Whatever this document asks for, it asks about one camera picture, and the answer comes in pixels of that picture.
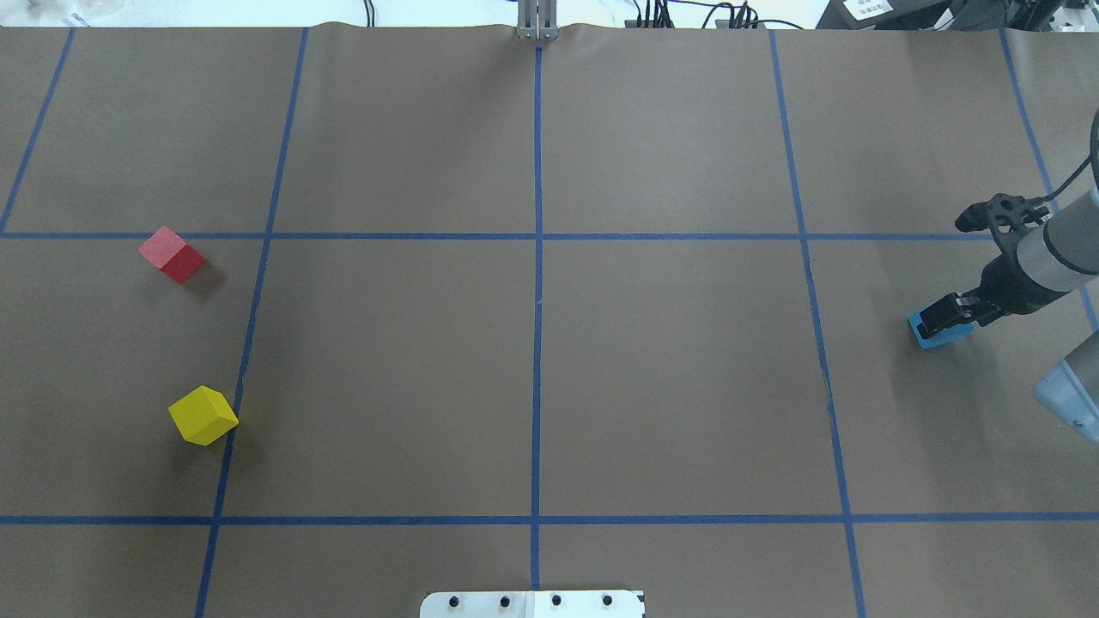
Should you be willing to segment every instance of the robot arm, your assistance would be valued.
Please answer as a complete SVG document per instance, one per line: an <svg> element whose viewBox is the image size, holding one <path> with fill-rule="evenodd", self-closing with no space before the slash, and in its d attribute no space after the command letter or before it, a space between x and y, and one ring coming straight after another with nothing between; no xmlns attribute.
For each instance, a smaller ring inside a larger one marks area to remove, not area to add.
<svg viewBox="0 0 1099 618"><path fill-rule="evenodd" d="M1099 188L1056 214L1044 206L1088 166L1099 186L1099 110L1091 121L1088 158L1053 194L1025 199L997 194L965 209L961 232L988 230L1000 249L980 285L951 293L909 318L921 347L957 341L1010 314L1033 313L1099 276ZM1092 442L1099 442L1099 332L1094 333L1034 386L1034 397Z"/></svg>
<svg viewBox="0 0 1099 618"><path fill-rule="evenodd" d="M925 342L959 324L985 327L1003 316L1033 313L1099 275L1096 189L1053 217L1033 200L997 194L967 208L954 225L990 230L1001 255L985 266L978 287L920 311L917 332Z"/></svg>

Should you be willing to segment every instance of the wire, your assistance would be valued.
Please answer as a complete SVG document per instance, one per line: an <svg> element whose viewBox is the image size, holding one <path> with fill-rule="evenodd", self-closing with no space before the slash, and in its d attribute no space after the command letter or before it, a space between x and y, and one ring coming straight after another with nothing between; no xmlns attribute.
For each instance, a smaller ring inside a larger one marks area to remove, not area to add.
<svg viewBox="0 0 1099 618"><path fill-rule="evenodd" d="M728 2L721 2L720 4L713 4L712 2L696 2L695 0L671 0L675 4L695 4L696 7L714 7L720 4L728 4Z"/></svg>
<svg viewBox="0 0 1099 618"><path fill-rule="evenodd" d="M1085 169L1087 169L1088 165L1091 166L1091 176L1095 179L1096 186L1099 187L1099 109L1096 110L1095 115L1091 118L1091 135L1088 145L1088 157L1084 159L1084 163L1081 163L1079 167L1076 168L1075 172L1073 172L1073 174L1068 177L1067 180L1065 180L1064 183L1061 184L1059 187L1057 187L1057 190L1053 191L1047 196L1029 199L1026 200L1028 203L1040 205L1040 203L1045 203L1047 201L1053 201L1054 199L1057 198L1057 196L1061 195L1062 191L1067 189L1068 186L1073 184L1073 180L1076 180L1076 178L1079 177L1079 175L1083 174Z"/></svg>
<svg viewBox="0 0 1099 618"><path fill-rule="evenodd" d="M721 2L721 3L714 4L710 9L710 12L706 14L706 19L702 20L702 30L706 30L706 26L710 24L710 18L713 16L714 11L717 11L718 9L721 9L721 8L729 9L729 23L730 24L733 23L733 11L736 10L735 7L733 7L729 2Z"/></svg>
<svg viewBox="0 0 1099 618"><path fill-rule="evenodd" d="M741 4L740 10L736 11L736 16L730 21L729 27L737 30L747 27L745 25L747 22L757 19L759 19L759 13L756 12L756 10L753 9L752 7L748 7L748 3L745 2Z"/></svg>
<svg viewBox="0 0 1099 618"><path fill-rule="evenodd" d="M798 24L796 24L793 22L788 22L786 20L755 20L755 21L750 21L750 22L745 23L741 27L755 27L756 24L761 24L761 23L781 23L781 24L786 24L786 25L789 25L789 26L793 26L793 27L796 27L798 30L804 30L800 25L798 25Z"/></svg>
<svg viewBox="0 0 1099 618"><path fill-rule="evenodd" d="M641 15L641 4L634 0L637 8L637 27L675 27L671 13L668 11L668 0L645 0L645 16Z"/></svg>
<svg viewBox="0 0 1099 618"><path fill-rule="evenodd" d="M1091 117L1091 147L1088 148L1091 158L1091 176L1099 187L1099 109Z"/></svg>

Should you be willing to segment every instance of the black cable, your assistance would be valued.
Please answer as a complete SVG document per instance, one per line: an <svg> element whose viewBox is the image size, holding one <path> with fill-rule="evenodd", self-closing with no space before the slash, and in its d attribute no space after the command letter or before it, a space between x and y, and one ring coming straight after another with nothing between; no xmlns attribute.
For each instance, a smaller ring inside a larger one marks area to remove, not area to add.
<svg viewBox="0 0 1099 618"><path fill-rule="evenodd" d="M1091 158L1091 176L1096 181L1096 187L1099 187L1099 109L1091 117L1091 147L1089 148L1089 153Z"/></svg>
<svg viewBox="0 0 1099 618"><path fill-rule="evenodd" d="M671 12L668 11L668 0L656 0L656 3L660 5L660 20L657 27L675 27L676 24L671 22Z"/></svg>
<svg viewBox="0 0 1099 618"><path fill-rule="evenodd" d="M1084 163L1081 163L1080 166L1076 168L1076 172L1073 172L1072 176L1069 176L1067 180L1065 180L1064 183L1061 184L1059 187L1057 187L1056 191L1053 191L1052 194L1047 196L1042 196L1040 198L1031 198L1026 201L1033 205L1039 205L1057 199L1057 196L1059 196L1062 191L1067 189L1068 186L1073 184L1073 180L1079 177L1079 175L1083 174L1084 170L1087 169L1089 165L1092 166L1092 168L1095 167L1095 161L1091 158L1091 156L1088 156L1088 158L1084 159Z"/></svg>
<svg viewBox="0 0 1099 618"><path fill-rule="evenodd" d="M1087 169L1088 165L1091 166L1091 176L1095 179L1096 186L1099 187L1099 109L1097 109L1095 115L1091 117L1090 137L1091 140L1088 144L1088 157L1084 159L1084 163L1081 163L1076 168L1075 172L1073 172L1073 174L1068 177L1068 179L1062 183L1061 186L1057 187L1057 190L1053 191L1052 194L1047 196L1042 196L1040 198L1031 198L1026 200L1028 203L1036 206L1040 203L1045 203L1047 201L1053 201L1054 199L1057 198L1057 196L1061 195L1062 191L1067 189L1068 186L1073 184L1073 180L1076 180L1076 178L1078 178L1079 175L1083 174L1085 169Z"/></svg>
<svg viewBox="0 0 1099 618"><path fill-rule="evenodd" d="M713 7L710 8L710 12L707 13L706 14L706 19L702 20L702 30L706 30L706 26L710 24L710 18L713 16L714 11L717 11L718 9L721 9L722 7L729 9L729 26L732 27L732 24L733 24L733 11L735 11L736 8L733 7L732 4L730 4L729 2L721 2L721 3L714 4Z"/></svg>
<svg viewBox="0 0 1099 618"><path fill-rule="evenodd" d="M736 11L736 16L729 21L729 27L733 30L744 27L745 22L752 21L752 15L748 13L751 10L747 2L741 4L741 8Z"/></svg>
<svg viewBox="0 0 1099 618"><path fill-rule="evenodd" d="M800 25L798 25L798 24L796 24L793 22L788 22L786 20L755 20L755 21L751 21L751 22L745 23L741 27L752 27L752 26L754 26L756 24L759 24L759 23L781 23L781 24L793 26L793 27L796 27L798 30L804 30Z"/></svg>
<svg viewBox="0 0 1099 618"><path fill-rule="evenodd" d="M695 0L671 0L675 4L695 4L696 7L713 7L713 2L696 2Z"/></svg>

